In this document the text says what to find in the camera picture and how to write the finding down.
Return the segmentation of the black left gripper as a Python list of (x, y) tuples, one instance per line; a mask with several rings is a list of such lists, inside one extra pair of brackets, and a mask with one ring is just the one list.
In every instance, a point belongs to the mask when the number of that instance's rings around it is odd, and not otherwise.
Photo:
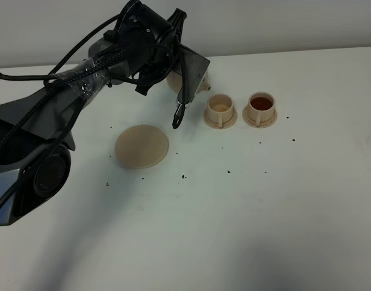
[(139, 84), (135, 91), (147, 95), (150, 88), (161, 82), (172, 71), (178, 60), (177, 43), (181, 41), (183, 23), (186, 19), (186, 12), (176, 9), (173, 14), (164, 19), (150, 8), (145, 8), (138, 16), (139, 21), (146, 21), (146, 33), (149, 41), (154, 44), (164, 45), (163, 48), (151, 48), (149, 60), (137, 69)]

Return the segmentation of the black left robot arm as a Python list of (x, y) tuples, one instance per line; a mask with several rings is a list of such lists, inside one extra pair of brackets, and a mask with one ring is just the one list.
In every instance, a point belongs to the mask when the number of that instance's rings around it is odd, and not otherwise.
[(4, 81), (42, 81), (28, 97), (0, 105), (0, 226), (13, 224), (48, 201), (65, 184), (75, 149), (72, 128), (104, 87), (134, 84), (145, 95), (180, 57), (182, 10), (164, 19), (140, 1), (98, 27), (101, 39), (76, 67)]

